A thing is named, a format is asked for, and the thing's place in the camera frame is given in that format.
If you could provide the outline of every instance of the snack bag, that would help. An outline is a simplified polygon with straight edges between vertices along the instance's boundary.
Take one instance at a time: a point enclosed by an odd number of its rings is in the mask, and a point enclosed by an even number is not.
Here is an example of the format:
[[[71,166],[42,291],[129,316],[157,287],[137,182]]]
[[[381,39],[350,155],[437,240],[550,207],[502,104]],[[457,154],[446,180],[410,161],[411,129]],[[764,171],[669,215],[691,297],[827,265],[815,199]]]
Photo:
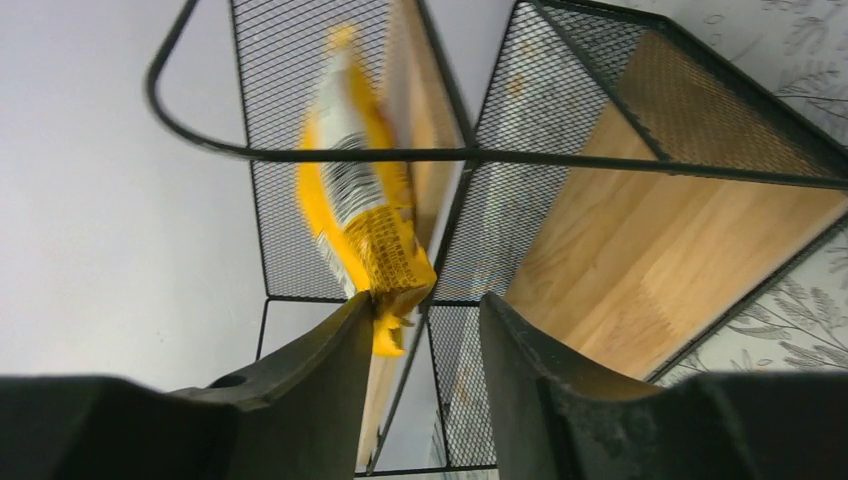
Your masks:
[[[391,148],[391,131],[353,44],[354,29],[330,35],[328,67],[307,113],[301,148]],[[436,283],[415,238],[405,162],[324,162],[297,167],[297,199],[321,254],[348,298],[376,302],[373,353],[403,354],[403,317]]]

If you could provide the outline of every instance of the wire mesh shelf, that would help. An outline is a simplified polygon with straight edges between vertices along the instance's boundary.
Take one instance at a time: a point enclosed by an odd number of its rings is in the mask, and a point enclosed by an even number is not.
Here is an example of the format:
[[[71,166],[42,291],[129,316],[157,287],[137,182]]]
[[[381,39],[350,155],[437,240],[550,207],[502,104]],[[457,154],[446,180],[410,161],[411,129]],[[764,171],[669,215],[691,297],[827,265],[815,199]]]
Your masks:
[[[486,291],[506,291],[569,167],[848,187],[848,156],[839,145],[676,24],[588,1],[514,5],[476,128],[465,119],[426,2],[417,1],[466,146],[296,150],[328,28],[358,26],[367,69],[383,85],[391,77],[391,42],[400,38],[390,35],[393,2],[232,0],[246,146],[191,130],[158,101],[159,74],[197,0],[187,1],[153,62],[147,93],[154,113],[178,135],[250,160],[265,285],[275,300],[344,299],[294,204],[295,163],[468,162],[435,262],[439,281],[423,309],[450,465],[496,463],[477,305]],[[581,155],[607,108],[620,111],[654,159]],[[728,143],[732,152],[720,147]]]

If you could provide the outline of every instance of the white wall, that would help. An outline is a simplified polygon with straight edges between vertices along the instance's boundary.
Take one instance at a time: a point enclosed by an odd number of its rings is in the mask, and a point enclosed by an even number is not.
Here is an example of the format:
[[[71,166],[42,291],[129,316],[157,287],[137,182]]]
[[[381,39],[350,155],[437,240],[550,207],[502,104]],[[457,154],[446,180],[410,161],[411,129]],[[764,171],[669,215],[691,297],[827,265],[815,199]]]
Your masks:
[[[182,2],[0,4],[0,373],[202,385],[253,360],[264,288],[247,165],[165,132],[142,77]],[[225,0],[164,79],[243,141]]]

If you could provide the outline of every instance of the yellow and white package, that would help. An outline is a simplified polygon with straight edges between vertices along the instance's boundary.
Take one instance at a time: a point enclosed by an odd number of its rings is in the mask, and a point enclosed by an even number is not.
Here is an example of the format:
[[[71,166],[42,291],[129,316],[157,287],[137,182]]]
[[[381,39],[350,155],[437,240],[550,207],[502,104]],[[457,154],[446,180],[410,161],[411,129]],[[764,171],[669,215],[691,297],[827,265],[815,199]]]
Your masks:
[[[393,147],[353,37],[350,26],[330,36],[329,64],[307,114],[303,149]],[[403,317],[436,282],[415,238],[406,163],[300,164],[297,199],[348,298],[370,290],[376,301],[374,354],[403,354]]]

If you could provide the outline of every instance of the wallpaper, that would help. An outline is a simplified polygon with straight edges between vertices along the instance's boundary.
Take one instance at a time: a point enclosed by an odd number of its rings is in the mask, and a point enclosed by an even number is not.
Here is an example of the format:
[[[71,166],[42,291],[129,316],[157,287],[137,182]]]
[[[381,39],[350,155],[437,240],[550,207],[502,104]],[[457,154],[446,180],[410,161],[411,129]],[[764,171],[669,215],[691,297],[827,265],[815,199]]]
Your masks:
[[[666,15],[848,146],[848,0],[617,0]],[[848,229],[657,383],[702,371],[848,370]]]

